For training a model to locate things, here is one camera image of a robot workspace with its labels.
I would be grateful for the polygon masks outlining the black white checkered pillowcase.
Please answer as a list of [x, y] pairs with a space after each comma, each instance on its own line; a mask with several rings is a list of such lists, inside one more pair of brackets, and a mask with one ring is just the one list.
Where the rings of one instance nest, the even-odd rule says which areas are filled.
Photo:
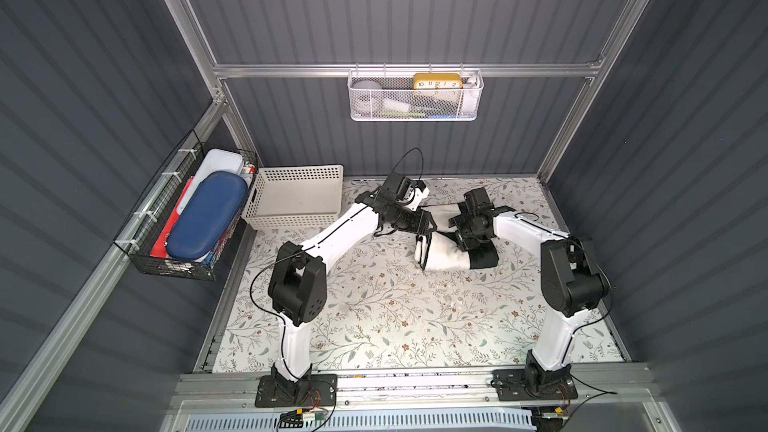
[[491, 269], [498, 266], [499, 255], [492, 242], [483, 243], [469, 251], [460, 249], [456, 228], [449, 221], [467, 212], [464, 202], [425, 206], [437, 230], [416, 237], [414, 260], [424, 271], [467, 271]]

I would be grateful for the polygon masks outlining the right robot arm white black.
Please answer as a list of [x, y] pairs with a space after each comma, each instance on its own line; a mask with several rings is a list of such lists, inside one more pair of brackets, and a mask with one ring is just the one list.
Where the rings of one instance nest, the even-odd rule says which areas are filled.
[[522, 211], [497, 207], [483, 188], [465, 193], [459, 210], [449, 224], [461, 249], [469, 251], [499, 238], [539, 260], [541, 293], [549, 310], [527, 362], [541, 373], [566, 369], [575, 334], [590, 325], [591, 311], [610, 292], [609, 281], [591, 256], [592, 242], [549, 229]]

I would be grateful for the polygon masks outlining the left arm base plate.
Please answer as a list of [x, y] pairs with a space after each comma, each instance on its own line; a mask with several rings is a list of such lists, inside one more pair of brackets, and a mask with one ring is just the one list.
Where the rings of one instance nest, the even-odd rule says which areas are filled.
[[338, 376], [335, 374], [313, 374], [298, 382], [280, 375], [263, 376], [259, 379], [254, 406], [264, 409], [332, 407], [337, 402], [337, 392]]

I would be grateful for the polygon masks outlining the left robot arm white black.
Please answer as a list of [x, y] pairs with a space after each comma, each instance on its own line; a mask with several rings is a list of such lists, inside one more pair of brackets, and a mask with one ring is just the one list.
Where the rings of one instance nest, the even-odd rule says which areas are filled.
[[359, 194], [335, 222], [301, 244], [284, 243], [278, 250], [268, 296], [281, 325], [280, 348], [274, 363], [276, 375], [295, 384], [307, 380], [310, 323], [327, 301], [327, 278], [336, 262], [360, 241], [383, 232], [426, 235], [436, 224], [421, 203], [429, 196], [426, 183], [397, 172], [372, 191]]

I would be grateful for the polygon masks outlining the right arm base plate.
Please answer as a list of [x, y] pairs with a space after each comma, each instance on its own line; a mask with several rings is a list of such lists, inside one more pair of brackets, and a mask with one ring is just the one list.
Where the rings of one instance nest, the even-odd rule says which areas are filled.
[[498, 369], [492, 372], [490, 386], [502, 402], [575, 400], [578, 391], [571, 366], [557, 371]]

